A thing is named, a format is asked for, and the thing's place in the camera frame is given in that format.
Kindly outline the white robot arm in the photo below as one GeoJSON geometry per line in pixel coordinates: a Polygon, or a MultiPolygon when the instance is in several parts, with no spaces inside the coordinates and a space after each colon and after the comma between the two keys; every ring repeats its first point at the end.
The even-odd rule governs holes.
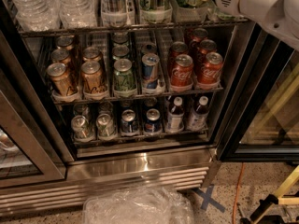
{"type": "Polygon", "coordinates": [[[216,5],[224,13],[255,21],[268,34],[299,50],[299,0],[216,0],[216,5]]]}

